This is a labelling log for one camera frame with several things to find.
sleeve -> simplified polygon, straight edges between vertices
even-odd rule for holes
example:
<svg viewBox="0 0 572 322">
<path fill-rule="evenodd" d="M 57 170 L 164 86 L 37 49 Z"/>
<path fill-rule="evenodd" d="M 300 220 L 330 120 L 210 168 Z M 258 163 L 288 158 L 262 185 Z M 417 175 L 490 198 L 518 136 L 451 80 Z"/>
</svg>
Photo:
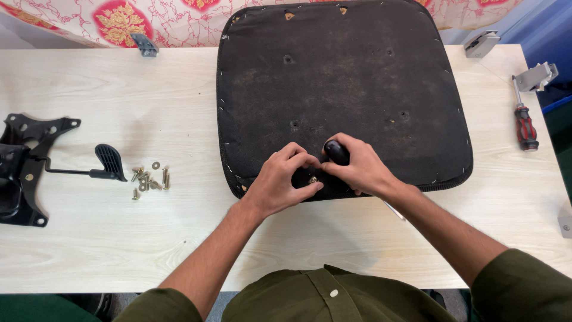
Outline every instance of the sleeve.
<svg viewBox="0 0 572 322">
<path fill-rule="evenodd" d="M 471 295 L 485 321 L 572 321 L 572 279 L 518 249 L 488 263 Z"/>
<path fill-rule="evenodd" d="M 202 322 L 194 304 L 172 288 L 154 288 L 137 296 L 114 322 Z"/>
</svg>

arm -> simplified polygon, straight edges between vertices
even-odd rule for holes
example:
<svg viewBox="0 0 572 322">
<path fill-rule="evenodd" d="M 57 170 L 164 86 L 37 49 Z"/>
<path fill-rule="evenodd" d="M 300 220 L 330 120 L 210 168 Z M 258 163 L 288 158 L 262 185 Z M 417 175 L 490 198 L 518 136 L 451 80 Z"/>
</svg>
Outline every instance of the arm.
<svg viewBox="0 0 572 322">
<path fill-rule="evenodd" d="M 322 169 L 396 208 L 471 286 L 479 272 L 508 248 L 436 205 L 415 186 L 394 177 L 371 145 L 338 133 L 335 139 L 350 155 L 349 166 L 325 162 Z"/>
<path fill-rule="evenodd" d="M 320 167 L 320 162 L 296 143 L 275 152 L 246 195 L 159 288 L 173 288 L 186 295 L 205 320 L 236 258 L 262 221 L 313 196 L 324 186 L 315 182 L 300 189 L 292 187 L 294 171 L 310 165 Z"/>
</svg>

olive green shirt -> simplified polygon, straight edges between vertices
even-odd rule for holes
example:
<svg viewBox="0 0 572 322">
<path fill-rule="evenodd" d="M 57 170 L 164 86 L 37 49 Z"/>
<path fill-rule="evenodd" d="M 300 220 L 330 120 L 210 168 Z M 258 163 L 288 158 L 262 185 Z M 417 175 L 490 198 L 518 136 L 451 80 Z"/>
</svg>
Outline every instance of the olive green shirt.
<svg viewBox="0 0 572 322">
<path fill-rule="evenodd" d="M 510 249 L 478 274 L 472 303 L 484 321 L 572 321 L 572 280 L 538 259 Z M 202 322 L 193 303 L 174 289 L 138 296 L 115 322 Z M 383 277 L 325 265 L 280 270 L 248 285 L 227 305 L 223 322 L 450 321 L 427 294 Z"/>
</svg>

hand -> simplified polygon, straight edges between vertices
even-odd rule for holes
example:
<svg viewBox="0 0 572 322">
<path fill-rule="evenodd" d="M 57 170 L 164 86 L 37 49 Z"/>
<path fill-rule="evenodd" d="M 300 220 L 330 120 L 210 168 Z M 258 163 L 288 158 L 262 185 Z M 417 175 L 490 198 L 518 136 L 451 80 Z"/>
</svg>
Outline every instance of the hand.
<svg viewBox="0 0 572 322">
<path fill-rule="evenodd" d="M 349 166 L 340 166 L 334 162 L 324 162 L 325 172 L 345 181 L 356 195 L 362 192 L 385 199 L 399 181 L 379 159 L 371 145 L 344 133 L 338 133 L 327 141 L 336 140 L 349 151 Z"/>
<path fill-rule="evenodd" d="M 239 203 L 251 207 L 261 220 L 297 205 L 324 187 L 321 182 L 313 182 L 299 189 L 292 187 L 294 171 L 309 166 L 320 168 L 320 162 L 298 144 L 288 143 L 264 162 L 258 177 Z"/>
</svg>

wooden table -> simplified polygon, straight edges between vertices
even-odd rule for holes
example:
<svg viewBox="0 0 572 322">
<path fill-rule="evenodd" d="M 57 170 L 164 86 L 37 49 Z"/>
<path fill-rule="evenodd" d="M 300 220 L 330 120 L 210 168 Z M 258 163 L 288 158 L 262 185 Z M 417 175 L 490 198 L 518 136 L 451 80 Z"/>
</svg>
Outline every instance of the wooden table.
<svg viewBox="0 0 572 322">
<path fill-rule="evenodd" d="M 541 110 L 531 108 L 540 149 L 524 153 L 514 133 L 512 74 L 526 70 L 519 45 L 481 60 L 446 46 L 463 103 L 474 171 L 454 189 L 428 193 L 461 219 L 572 276 L 572 239 L 557 216 L 569 206 Z M 215 105 L 217 48 L 2 50 L 0 117 L 79 118 L 60 136 L 52 167 L 101 168 L 107 143 L 123 168 L 144 166 L 171 189 L 131 200 L 135 183 L 44 172 L 38 204 L 47 227 L 0 225 L 0 293 L 143 292 L 157 286 L 237 201 L 223 176 Z M 223 290 L 240 290 L 279 269 L 335 265 L 419 288 L 466 287 L 409 224 L 375 198 L 298 205 L 268 218 L 232 268 Z"/>
</svg>

